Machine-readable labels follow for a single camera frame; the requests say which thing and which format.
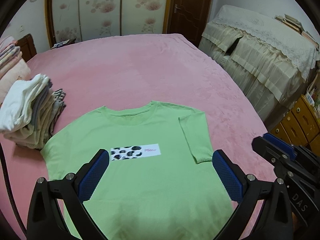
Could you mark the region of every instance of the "cream bed cover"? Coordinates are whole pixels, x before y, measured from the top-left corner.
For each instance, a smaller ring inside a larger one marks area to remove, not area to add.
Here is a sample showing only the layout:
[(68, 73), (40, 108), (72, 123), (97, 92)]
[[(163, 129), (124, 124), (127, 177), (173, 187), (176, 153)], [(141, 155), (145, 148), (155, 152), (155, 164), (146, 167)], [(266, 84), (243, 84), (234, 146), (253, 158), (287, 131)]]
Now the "cream bed cover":
[[(236, 21), (235, 16), (240, 14), (244, 16)], [(249, 20), (244, 20), (246, 14), (250, 15)], [(250, 22), (251, 30), (248, 30), (249, 24), (246, 21)], [(265, 36), (257, 34), (261, 28)], [(279, 32), (289, 38), (278, 35)], [(315, 67), (319, 55), (308, 40), (276, 20), (228, 5), (223, 6), (216, 18), (207, 24), (202, 37), (199, 49), (232, 77), (260, 118), (270, 123), (268, 117), (272, 115), (270, 129), (303, 92), (310, 70)], [(236, 48), (227, 55), (226, 52), (238, 38), (240, 40)]]

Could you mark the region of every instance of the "pink bedsheet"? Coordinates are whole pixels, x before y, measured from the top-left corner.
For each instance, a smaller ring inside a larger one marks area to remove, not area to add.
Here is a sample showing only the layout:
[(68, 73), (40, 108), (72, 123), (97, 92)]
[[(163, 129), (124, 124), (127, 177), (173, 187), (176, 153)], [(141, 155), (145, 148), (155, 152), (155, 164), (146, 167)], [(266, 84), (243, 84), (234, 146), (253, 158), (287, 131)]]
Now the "pink bedsheet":
[[(214, 149), (223, 149), (245, 173), (274, 181), (273, 167), (254, 153), (251, 141), (267, 132), (252, 105), (229, 75), (179, 34), (144, 34), (85, 41), (36, 55), (32, 76), (50, 76), (53, 89), (67, 93), (55, 132), (100, 106), (137, 108), (151, 100), (187, 105), (206, 112)], [(48, 177), (40, 152), (16, 147), (0, 137), (12, 191), (26, 224), (37, 178)], [(0, 208), (15, 231), (15, 220), (0, 175)], [(252, 219), (244, 236), (250, 232)]]

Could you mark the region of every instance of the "t-shirt sleeve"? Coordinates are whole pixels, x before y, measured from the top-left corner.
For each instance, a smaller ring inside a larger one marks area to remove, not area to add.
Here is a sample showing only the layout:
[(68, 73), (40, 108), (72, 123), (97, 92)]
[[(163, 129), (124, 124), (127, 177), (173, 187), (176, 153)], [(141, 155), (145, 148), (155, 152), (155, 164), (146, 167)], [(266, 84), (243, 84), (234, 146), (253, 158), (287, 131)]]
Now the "t-shirt sleeve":
[(205, 113), (179, 117), (179, 122), (196, 163), (211, 161), (213, 149)]

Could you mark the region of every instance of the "folded clothes stack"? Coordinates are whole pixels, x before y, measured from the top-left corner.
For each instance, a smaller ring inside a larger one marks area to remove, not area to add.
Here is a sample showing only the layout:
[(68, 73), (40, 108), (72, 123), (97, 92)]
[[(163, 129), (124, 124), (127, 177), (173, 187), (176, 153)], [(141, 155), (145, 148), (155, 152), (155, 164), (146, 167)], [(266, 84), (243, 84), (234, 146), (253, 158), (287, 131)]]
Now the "folded clothes stack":
[(0, 133), (19, 146), (42, 149), (66, 107), (65, 92), (53, 92), (51, 87), (49, 77), (42, 74), (16, 81), (0, 108)]
[(30, 69), (16, 43), (12, 36), (0, 40), (0, 106), (14, 82), (30, 78)]

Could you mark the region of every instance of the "drawer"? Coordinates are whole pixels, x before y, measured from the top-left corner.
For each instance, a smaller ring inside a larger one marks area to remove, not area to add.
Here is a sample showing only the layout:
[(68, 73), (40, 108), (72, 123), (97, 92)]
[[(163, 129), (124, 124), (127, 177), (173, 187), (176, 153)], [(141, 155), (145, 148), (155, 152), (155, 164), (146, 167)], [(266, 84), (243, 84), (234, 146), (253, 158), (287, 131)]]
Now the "drawer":
[(313, 139), (313, 141), (310, 143), (310, 147), (311, 151), (313, 151), (315, 155), (320, 156), (320, 134)]
[(287, 135), (289, 136), (290, 141), (294, 145), (306, 146), (308, 144), (307, 139), (291, 111), (282, 119), (281, 124)]
[(302, 98), (299, 98), (291, 111), (298, 120), (308, 142), (310, 143), (320, 133), (319, 126), (313, 113)]
[(286, 143), (291, 144), (289, 136), (287, 135), (281, 123), (277, 124), (277, 126), (271, 130), (271, 133)]

